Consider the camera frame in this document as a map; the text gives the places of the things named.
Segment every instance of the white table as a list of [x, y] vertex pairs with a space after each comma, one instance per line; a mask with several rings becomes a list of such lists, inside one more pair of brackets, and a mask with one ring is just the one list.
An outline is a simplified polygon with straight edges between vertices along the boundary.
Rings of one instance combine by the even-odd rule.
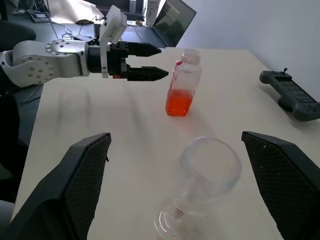
[[14, 215], [37, 183], [79, 140], [110, 132], [109, 163], [88, 240], [155, 240], [153, 216], [168, 196], [172, 166], [199, 136], [216, 136], [242, 160], [242, 175], [227, 207], [207, 221], [210, 239], [281, 240], [265, 206], [244, 143], [252, 131], [297, 144], [320, 166], [320, 122], [299, 123], [277, 104], [279, 95], [259, 81], [266, 67], [244, 50], [200, 49], [203, 74], [189, 115], [167, 116], [165, 101], [181, 48], [128, 62], [157, 66], [169, 76], [156, 82], [86, 78], [46, 83], [33, 128]]

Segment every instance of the clear glass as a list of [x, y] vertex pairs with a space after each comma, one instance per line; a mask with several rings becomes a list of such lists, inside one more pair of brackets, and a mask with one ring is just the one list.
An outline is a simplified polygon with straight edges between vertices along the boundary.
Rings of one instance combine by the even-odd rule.
[[162, 202], [154, 225], [162, 239], [184, 239], [185, 215], [205, 216], [225, 200], [241, 174], [237, 153], [213, 137], [195, 139], [183, 152], [171, 199]]

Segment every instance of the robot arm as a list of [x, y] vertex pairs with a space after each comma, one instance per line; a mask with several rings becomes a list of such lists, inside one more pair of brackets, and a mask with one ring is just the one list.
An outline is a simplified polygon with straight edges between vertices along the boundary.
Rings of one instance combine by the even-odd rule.
[[87, 77], [90, 73], [128, 81], [155, 81], [167, 76], [167, 71], [157, 67], [131, 68], [126, 64], [129, 55], [149, 57], [161, 53], [151, 44], [118, 42], [126, 27], [127, 17], [112, 6], [96, 45], [66, 39], [20, 42], [13, 50], [0, 53], [0, 81], [22, 88], [55, 78]]

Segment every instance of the black controller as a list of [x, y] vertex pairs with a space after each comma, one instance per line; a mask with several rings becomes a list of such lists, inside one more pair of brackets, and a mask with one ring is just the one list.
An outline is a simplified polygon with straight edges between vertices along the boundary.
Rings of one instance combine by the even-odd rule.
[[260, 81], [270, 84], [280, 95], [278, 104], [300, 122], [320, 119], [320, 102], [314, 100], [284, 71], [263, 71]]

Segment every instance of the red liquid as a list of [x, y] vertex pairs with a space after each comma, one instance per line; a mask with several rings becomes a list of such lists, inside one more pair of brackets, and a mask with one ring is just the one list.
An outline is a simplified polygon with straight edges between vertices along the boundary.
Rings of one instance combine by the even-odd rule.
[[186, 116], [192, 99], [193, 94], [188, 90], [170, 89], [165, 103], [166, 114], [173, 117]]

